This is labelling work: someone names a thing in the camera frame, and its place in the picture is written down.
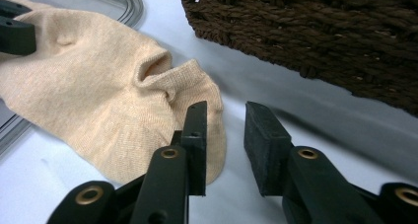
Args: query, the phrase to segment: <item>beige sock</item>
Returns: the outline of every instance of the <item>beige sock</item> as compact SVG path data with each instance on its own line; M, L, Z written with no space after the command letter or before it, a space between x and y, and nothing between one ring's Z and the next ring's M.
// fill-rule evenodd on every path
M12 1L34 9L17 20L35 25L37 47L28 56L0 53L0 98L12 111L124 184L170 144L187 107L207 101L206 180L216 179L226 151L223 106L195 60L172 68L168 51L108 17Z

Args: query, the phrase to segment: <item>white surface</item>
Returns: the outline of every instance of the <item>white surface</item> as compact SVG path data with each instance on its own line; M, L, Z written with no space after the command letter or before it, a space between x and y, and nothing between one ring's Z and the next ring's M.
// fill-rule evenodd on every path
M196 58L220 86L225 106L226 166L205 197L190 199L190 223L286 223L281 199L258 194L244 152L246 101L272 107L295 145L318 148L359 187L376 193L388 182L418 184L415 166L403 167L412 171L404 173L410 174L406 179L397 175L399 166L392 166L393 172L342 148L362 142L365 150L410 161L417 154L408 154L414 151L408 146L418 144L415 117L196 38L179 0L143 1L137 29L167 48L174 65ZM105 178L66 144L33 126L0 160L0 223L45 223L71 188L91 180Z

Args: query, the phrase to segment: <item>brown wicker basket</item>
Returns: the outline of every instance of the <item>brown wicker basket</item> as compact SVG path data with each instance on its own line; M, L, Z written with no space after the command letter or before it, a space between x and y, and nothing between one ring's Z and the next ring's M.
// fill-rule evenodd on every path
M181 0L198 37L418 115L418 0Z

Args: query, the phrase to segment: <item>woven texture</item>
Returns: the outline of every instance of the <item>woven texture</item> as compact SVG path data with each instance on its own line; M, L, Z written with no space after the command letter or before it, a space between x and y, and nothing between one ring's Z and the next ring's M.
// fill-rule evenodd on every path
M218 177L226 152L223 105L196 60L172 68L171 54L156 41L106 16L14 1L33 9L17 20L35 25L36 52L0 53L0 98L10 110L125 184L170 145L187 108L206 101L206 181Z
M181 0L198 37L418 115L418 0Z

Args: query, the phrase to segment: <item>black clamp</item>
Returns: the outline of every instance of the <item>black clamp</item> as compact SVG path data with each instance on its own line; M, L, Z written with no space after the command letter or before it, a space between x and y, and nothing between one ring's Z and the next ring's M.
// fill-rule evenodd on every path
M147 174L115 190L87 182L71 190L49 224L188 223L188 196L205 195L207 103L187 110L183 131L156 150Z
M28 55L36 51L35 26L13 20L31 9L0 0L0 52Z
M349 184L326 156L295 147L266 106L247 103L244 148L261 195L283 196L291 224L417 224L418 188L383 185L374 195Z

